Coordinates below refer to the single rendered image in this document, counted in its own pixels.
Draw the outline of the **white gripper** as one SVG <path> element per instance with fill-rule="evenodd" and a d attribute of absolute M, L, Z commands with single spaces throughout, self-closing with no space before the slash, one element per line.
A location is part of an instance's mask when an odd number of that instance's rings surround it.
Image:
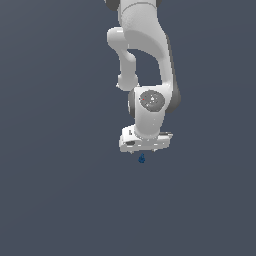
<path fill-rule="evenodd" d="M 131 125 L 122 129 L 119 148 L 121 152 L 130 152 L 131 154 L 141 150 L 151 150 L 156 153 L 159 149 L 168 148 L 172 137 L 171 132 L 160 132 L 155 139 L 140 139 L 135 135 L 134 126 Z"/>

